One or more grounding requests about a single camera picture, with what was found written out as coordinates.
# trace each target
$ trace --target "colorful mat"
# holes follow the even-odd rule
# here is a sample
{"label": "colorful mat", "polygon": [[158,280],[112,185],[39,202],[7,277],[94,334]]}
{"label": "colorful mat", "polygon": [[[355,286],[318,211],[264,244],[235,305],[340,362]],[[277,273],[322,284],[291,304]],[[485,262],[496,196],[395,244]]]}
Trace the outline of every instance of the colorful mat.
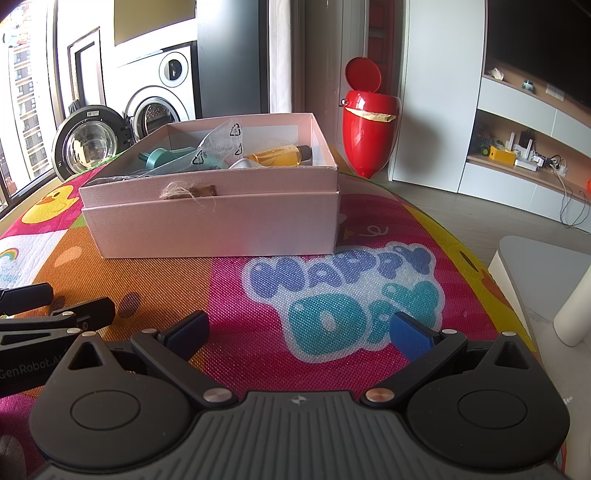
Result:
{"label": "colorful mat", "polygon": [[[514,330],[533,348],[486,267],[434,220],[370,181],[340,175],[334,255],[105,260],[78,196],[95,172],[37,202],[0,239],[0,287],[46,281],[54,288],[51,307],[25,316],[108,296],[117,316],[101,334],[114,340],[206,310],[210,340],[191,364],[239,395],[336,389],[359,395],[420,354],[390,338],[398,311],[470,339]],[[0,400],[0,463],[3,449],[12,449],[27,474],[42,462],[27,429],[37,394]]]}

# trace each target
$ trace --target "washing machine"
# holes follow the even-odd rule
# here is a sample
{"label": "washing machine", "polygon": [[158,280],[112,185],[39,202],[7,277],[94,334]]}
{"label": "washing machine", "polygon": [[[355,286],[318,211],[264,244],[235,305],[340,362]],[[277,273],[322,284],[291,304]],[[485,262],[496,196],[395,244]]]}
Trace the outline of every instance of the washing machine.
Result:
{"label": "washing machine", "polygon": [[121,153],[163,125],[193,120],[196,115],[201,118],[196,72],[196,42],[118,67],[117,89],[109,92],[109,106],[84,106],[58,128],[51,153],[57,175],[66,180]]}

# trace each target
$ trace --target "white cabinet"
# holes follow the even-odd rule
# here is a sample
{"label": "white cabinet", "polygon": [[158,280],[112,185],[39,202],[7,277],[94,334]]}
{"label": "white cabinet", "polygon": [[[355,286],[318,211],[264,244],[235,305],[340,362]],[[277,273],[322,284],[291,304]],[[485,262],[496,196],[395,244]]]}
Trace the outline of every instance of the white cabinet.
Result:
{"label": "white cabinet", "polygon": [[456,192],[474,126],[485,0],[407,0],[402,117],[389,179]]}
{"label": "white cabinet", "polygon": [[556,108],[508,85],[483,77],[478,108],[552,135]]}
{"label": "white cabinet", "polygon": [[[526,210],[557,222],[563,205],[566,205],[560,192],[472,163],[466,163],[458,193]],[[589,209],[589,205],[572,199],[564,210],[563,221],[569,225],[581,222],[577,228],[591,232]]]}
{"label": "white cabinet", "polygon": [[527,210],[535,187],[530,181],[466,163],[458,193]]}
{"label": "white cabinet", "polygon": [[577,225],[577,228],[591,232],[591,214],[587,215],[589,205],[576,199],[569,202],[568,197],[566,200],[563,199],[564,193],[555,192],[537,185],[528,211],[559,222],[560,211],[564,205],[563,221],[569,225],[581,222],[580,225]]}
{"label": "white cabinet", "polygon": [[483,77],[478,108],[532,128],[591,157],[591,128],[529,93]]}
{"label": "white cabinet", "polygon": [[552,137],[591,157],[591,128],[558,110]]}

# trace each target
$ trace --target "teal plastic object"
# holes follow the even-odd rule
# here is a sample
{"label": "teal plastic object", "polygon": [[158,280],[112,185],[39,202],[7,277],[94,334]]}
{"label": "teal plastic object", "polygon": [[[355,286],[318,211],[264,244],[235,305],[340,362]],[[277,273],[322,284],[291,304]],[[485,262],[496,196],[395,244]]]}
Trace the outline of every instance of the teal plastic object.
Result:
{"label": "teal plastic object", "polygon": [[146,168],[152,170],[195,151],[197,151],[197,148],[194,147],[181,148],[179,150],[157,148],[151,154],[140,152],[138,158],[146,162]]}

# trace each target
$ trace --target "plastic bag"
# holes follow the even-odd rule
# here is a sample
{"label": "plastic bag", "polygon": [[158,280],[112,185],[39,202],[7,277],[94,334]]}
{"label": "plastic bag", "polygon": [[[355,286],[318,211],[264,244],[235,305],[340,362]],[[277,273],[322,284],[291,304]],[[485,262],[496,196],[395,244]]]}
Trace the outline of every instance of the plastic bag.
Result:
{"label": "plastic bag", "polygon": [[242,158],[242,125],[232,118],[210,131],[197,150],[149,171],[145,176],[221,170]]}

